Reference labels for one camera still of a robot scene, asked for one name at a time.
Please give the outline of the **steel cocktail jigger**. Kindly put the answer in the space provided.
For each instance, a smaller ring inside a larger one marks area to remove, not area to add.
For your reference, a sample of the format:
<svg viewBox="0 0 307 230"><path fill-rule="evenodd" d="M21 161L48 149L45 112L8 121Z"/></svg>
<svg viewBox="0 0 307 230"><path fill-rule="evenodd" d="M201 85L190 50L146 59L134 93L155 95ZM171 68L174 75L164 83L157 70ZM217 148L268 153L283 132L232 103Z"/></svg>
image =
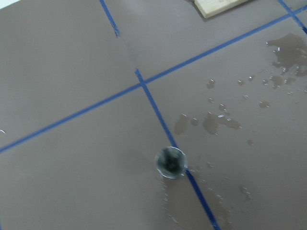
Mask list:
<svg viewBox="0 0 307 230"><path fill-rule="evenodd" d="M178 179L187 169L188 160L183 151L173 146L167 146L156 154L155 166L163 177Z"/></svg>

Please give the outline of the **bamboo cutting board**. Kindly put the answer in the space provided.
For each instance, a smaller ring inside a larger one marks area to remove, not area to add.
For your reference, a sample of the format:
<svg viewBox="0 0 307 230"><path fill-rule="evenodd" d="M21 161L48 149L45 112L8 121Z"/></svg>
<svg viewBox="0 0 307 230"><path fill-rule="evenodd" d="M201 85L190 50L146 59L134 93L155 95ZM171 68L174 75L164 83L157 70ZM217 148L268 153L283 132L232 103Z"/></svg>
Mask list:
<svg viewBox="0 0 307 230"><path fill-rule="evenodd" d="M205 19L239 6L248 0L195 0L194 4Z"/></svg>

